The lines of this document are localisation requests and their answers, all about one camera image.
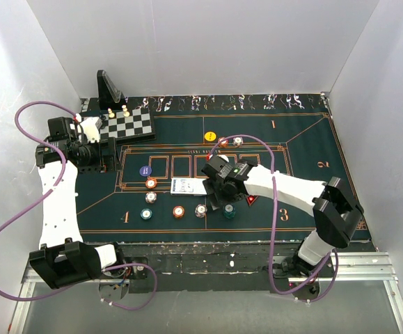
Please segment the red triangular dealer button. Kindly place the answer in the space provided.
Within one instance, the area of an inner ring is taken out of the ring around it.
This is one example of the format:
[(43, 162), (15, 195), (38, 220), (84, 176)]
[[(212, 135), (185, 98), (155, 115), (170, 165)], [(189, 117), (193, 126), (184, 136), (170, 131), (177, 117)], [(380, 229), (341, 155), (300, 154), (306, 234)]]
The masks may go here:
[(246, 202), (248, 204), (248, 206), (252, 206), (254, 204), (254, 202), (258, 199), (257, 196), (247, 196), (246, 197)]

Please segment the blue playing card box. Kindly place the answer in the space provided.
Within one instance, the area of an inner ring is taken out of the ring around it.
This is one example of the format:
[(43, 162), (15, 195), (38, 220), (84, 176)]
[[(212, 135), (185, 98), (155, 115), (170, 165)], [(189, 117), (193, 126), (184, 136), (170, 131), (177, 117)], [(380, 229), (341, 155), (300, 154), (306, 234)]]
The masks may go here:
[(206, 196), (203, 179), (176, 177), (171, 179), (171, 195), (174, 196)]

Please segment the green poker chip stack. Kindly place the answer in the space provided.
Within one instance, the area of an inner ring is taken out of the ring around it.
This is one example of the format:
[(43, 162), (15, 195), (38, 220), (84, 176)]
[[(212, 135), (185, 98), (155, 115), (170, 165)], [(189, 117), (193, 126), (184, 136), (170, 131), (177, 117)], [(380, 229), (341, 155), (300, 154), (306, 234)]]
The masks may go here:
[(235, 209), (235, 206), (233, 204), (227, 204), (227, 205), (223, 206), (223, 215), (227, 219), (234, 218), (235, 214), (236, 214), (236, 209)]

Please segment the orange chips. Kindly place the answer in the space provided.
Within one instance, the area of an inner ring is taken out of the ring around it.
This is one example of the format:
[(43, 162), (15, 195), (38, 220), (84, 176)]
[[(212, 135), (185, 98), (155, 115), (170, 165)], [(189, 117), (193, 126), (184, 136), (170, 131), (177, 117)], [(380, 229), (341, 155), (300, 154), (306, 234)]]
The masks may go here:
[(219, 147), (225, 148), (225, 147), (228, 146), (228, 140), (225, 139), (224, 137), (221, 137), (221, 138), (219, 138), (219, 140), (218, 140), (218, 144), (219, 144)]
[(148, 189), (154, 189), (157, 186), (157, 179), (150, 177), (145, 181), (145, 186)]

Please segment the orange poker chip stack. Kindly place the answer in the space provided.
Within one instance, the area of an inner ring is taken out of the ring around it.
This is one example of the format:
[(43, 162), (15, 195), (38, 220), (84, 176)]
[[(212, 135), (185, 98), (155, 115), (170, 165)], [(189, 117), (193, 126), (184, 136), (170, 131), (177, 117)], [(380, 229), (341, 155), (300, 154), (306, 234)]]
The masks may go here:
[(184, 216), (185, 210), (183, 206), (175, 206), (173, 208), (173, 217), (174, 218), (182, 218)]

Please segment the blue small blind button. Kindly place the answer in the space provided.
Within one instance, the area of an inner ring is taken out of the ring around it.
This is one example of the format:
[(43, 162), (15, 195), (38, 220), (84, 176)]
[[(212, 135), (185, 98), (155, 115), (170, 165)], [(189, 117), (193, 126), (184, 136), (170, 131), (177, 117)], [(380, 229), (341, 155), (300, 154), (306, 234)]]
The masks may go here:
[(140, 167), (139, 174), (142, 177), (149, 177), (152, 174), (152, 167), (150, 165)]

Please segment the yellow big blind button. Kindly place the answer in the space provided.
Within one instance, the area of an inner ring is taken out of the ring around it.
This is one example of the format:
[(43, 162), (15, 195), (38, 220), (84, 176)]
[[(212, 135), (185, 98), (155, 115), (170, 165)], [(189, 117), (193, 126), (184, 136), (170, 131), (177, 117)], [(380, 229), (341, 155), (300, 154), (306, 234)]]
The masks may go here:
[(212, 131), (205, 132), (204, 134), (204, 141), (206, 143), (213, 143), (217, 139), (216, 133)]

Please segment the green chips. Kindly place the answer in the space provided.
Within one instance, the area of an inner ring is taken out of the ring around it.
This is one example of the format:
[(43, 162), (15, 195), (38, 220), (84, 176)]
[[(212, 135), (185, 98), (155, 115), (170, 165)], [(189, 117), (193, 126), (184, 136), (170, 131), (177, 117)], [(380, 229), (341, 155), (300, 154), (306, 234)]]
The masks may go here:
[(141, 210), (140, 216), (143, 220), (148, 220), (152, 218), (152, 210), (145, 208)]

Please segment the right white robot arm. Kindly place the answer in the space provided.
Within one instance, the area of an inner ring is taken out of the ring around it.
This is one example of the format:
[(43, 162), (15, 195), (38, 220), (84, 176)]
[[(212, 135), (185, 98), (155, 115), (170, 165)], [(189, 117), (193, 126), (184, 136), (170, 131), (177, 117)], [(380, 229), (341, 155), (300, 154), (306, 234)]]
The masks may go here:
[(339, 177), (328, 182), (289, 176), (241, 159), (232, 164), (223, 157), (211, 157), (202, 168), (203, 186), (213, 209), (245, 199), (271, 198), (300, 209), (315, 220), (315, 229), (299, 247), (294, 270), (309, 276), (334, 248), (349, 245), (364, 210), (347, 183)]

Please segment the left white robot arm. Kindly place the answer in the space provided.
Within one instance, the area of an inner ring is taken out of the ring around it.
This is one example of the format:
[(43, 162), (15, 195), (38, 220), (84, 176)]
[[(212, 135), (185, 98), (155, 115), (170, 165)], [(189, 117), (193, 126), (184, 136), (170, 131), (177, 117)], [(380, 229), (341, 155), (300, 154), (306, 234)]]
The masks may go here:
[(102, 141), (102, 119), (52, 118), (49, 136), (35, 151), (42, 182), (42, 234), (29, 264), (52, 289), (97, 279), (103, 270), (111, 278), (126, 272), (123, 253), (115, 243), (89, 246), (77, 223), (76, 181), (80, 174), (120, 169), (116, 142)]

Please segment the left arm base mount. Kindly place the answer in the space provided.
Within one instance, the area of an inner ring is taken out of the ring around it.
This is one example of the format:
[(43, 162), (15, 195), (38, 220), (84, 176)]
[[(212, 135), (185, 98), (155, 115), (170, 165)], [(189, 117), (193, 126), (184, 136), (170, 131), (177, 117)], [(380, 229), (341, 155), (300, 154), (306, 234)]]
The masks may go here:
[[(111, 284), (111, 290), (105, 295), (100, 296), (101, 302), (111, 307), (129, 311), (140, 310), (151, 302), (157, 292), (157, 274), (145, 257), (126, 257), (122, 249), (116, 244), (97, 246), (95, 250), (100, 261), (100, 275), (115, 280), (115, 283)], [(153, 286), (151, 295), (142, 305), (131, 307), (123, 305), (119, 301), (114, 301), (111, 298), (111, 293), (116, 290), (120, 292), (120, 297), (123, 297), (122, 290), (126, 287), (130, 287), (132, 280), (140, 280), (148, 277), (145, 273), (146, 271), (153, 278)]]

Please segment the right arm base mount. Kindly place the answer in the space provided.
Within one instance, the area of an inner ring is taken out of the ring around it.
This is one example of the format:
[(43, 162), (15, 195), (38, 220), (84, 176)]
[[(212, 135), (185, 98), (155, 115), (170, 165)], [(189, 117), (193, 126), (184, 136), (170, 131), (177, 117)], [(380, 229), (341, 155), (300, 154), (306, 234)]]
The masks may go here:
[(319, 264), (311, 266), (297, 256), (286, 257), (281, 263), (263, 266), (268, 274), (271, 293), (310, 304), (323, 299), (332, 289), (338, 274), (338, 265), (326, 256)]

